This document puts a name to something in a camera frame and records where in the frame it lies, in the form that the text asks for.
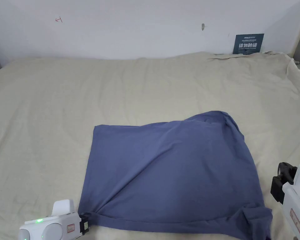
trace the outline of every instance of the dark blue sign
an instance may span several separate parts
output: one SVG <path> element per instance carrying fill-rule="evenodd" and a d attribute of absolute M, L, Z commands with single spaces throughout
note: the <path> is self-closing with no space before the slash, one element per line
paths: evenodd
<path fill-rule="evenodd" d="M 244 34 L 235 37 L 233 54 L 259 53 L 264 34 Z"/>

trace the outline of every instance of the red mark on wall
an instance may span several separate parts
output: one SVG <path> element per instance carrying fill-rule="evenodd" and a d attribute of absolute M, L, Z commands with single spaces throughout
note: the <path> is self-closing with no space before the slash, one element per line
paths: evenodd
<path fill-rule="evenodd" d="M 59 22 L 59 20 L 62 22 L 61 17 L 59 16 L 59 19 L 56 19 L 56 22 Z"/>

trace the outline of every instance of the blue fabric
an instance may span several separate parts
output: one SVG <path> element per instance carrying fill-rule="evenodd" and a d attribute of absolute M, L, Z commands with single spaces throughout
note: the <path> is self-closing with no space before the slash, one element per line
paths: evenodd
<path fill-rule="evenodd" d="M 225 112 L 144 126 L 96 126 L 79 213 L 92 225 L 270 238 L 257 170 Z"/>

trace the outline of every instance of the mattress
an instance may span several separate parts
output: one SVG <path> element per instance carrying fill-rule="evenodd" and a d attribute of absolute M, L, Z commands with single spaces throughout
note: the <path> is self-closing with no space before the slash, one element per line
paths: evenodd
<path fill-rule="evenodd" d="M 273 239 L 292 239 L 270 194 L 279 162 L 300 163 L 300 70 L 285 54 L 167 59 L 25 58 L 0 70 L 0 240 L 56 200 L 78 208 L 94 126 L 228 112 L 254 158 Z M 92 227 L 83 239 L 233 239 Z"/>

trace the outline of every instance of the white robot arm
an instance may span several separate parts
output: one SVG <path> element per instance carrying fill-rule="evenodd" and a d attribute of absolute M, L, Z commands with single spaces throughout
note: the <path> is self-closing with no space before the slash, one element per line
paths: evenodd
<path fill-rule="evenodd" d="M 79 216 L 68 199 L 55 202 L 51 216 L 25 222 L 18 240 L 73 240 L 88 231 L 88 218 Z"/>
<path fill-rule="evenodd" d="M 300 240 L 300 165 L 279 164 L 278 176 L 273 177 L 271 194 L 282 203 L 284 215 Z"/>

